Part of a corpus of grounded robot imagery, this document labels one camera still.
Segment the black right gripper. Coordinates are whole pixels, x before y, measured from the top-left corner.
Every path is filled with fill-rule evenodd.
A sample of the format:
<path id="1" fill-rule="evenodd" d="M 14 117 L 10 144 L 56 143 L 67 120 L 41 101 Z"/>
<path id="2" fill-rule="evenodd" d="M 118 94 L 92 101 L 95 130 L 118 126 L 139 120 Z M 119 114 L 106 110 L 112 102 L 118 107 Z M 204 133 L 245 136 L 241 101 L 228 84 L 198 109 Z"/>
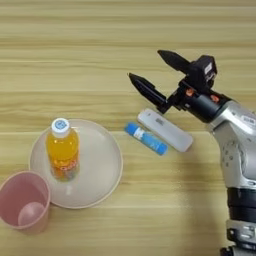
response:
<path id="1" fill-rule="evenodd" d="M 168 50 L 158 50 L 158 54 L 167 65 L 176 71 L 189 73 L 190 62 L 179 54 Z M 174 106 L 178 110 L 190 112 L 203 123 L 210 123 L 216 118 L 221 108 L 230 101 L 226 95 L 209 88 L 196 89 L 186 79 L 179 82 L 177 90 L 167 99 L 145 78 L 133 73 L 129 73 L 128 76 L 138 92 L 155 105 L 162 114 Z"/>

